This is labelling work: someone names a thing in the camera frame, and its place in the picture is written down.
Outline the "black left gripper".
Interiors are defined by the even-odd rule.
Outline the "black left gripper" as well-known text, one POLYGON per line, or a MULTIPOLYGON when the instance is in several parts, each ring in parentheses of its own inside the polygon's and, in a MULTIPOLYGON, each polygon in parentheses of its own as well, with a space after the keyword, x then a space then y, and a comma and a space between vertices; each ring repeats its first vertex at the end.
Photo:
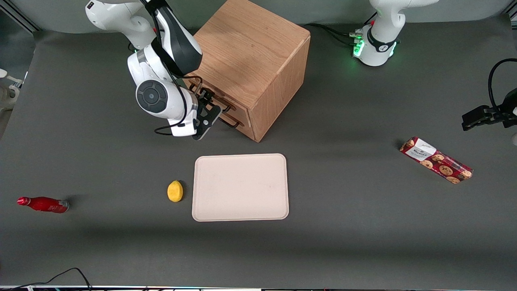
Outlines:
POLYGON ((475 109, 463 114, 463 131, 469 131, 473 127, 487 124, 492 119, 491 111, 493 111, 493 117, 495 121, 502 122, 505 128, 512 127, 517 124, 517 89, 510 91, 506 94, 503 102, 500 105, 496 105, 493 90, 491 90, 491 105, 489 106, 478 106, 475 109))

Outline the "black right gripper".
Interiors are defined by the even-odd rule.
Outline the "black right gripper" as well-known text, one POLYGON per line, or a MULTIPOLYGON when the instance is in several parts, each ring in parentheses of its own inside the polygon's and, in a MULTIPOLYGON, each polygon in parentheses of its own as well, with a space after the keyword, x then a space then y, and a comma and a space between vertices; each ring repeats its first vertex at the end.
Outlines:
POLYGON ((225 103, 214 98, 214 92, 208 88, 202 88, 199 94, 196 94, 198 100, 197 113, 202 113, 209 105, 209 111, 212 111, 215 107, 218 107, 221 113, 225 112, 225 103))

